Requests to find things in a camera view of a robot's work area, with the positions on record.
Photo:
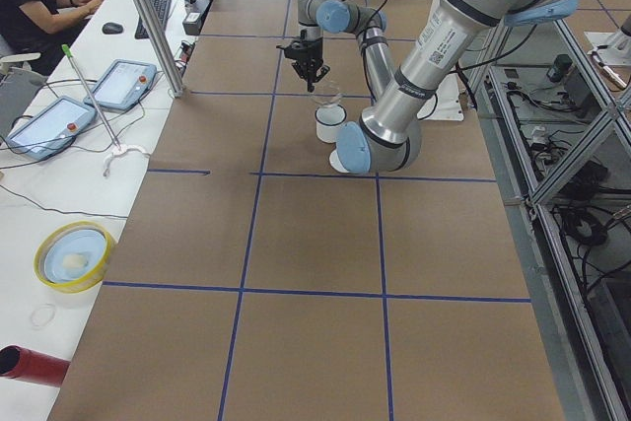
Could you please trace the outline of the working arm black gripper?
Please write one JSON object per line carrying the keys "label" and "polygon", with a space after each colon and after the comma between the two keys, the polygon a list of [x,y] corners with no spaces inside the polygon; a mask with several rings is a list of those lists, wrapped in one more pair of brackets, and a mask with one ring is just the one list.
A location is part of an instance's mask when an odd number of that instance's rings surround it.
{"label": "working arm black gripper", "polygon": [[316,77],[324,77],[329,67],[323,61],[323,38],[294,38],[288,46],[288,58],[299,77],[306,77],[307,90],[315,90]]}

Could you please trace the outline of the working silver UR robot arm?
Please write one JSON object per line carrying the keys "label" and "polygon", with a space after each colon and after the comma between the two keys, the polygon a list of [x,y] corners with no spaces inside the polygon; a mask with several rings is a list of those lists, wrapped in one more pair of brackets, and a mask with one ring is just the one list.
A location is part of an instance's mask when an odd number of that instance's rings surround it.
{"label": "working silver UR robot arm", "polygon": [[556,21],[570,16],[578,4],[579,0],[438,0],[409,54],[395,67],[381,13],[348,1],[298,0],[300,34],[282,50],[311,90],[328,71],[322,34],[355,36],[376,101],[358,120],[341,127],[336,154],[351,174],[393,172],[418,157],[417,114],[479,33],[498,24],[515,27]]}

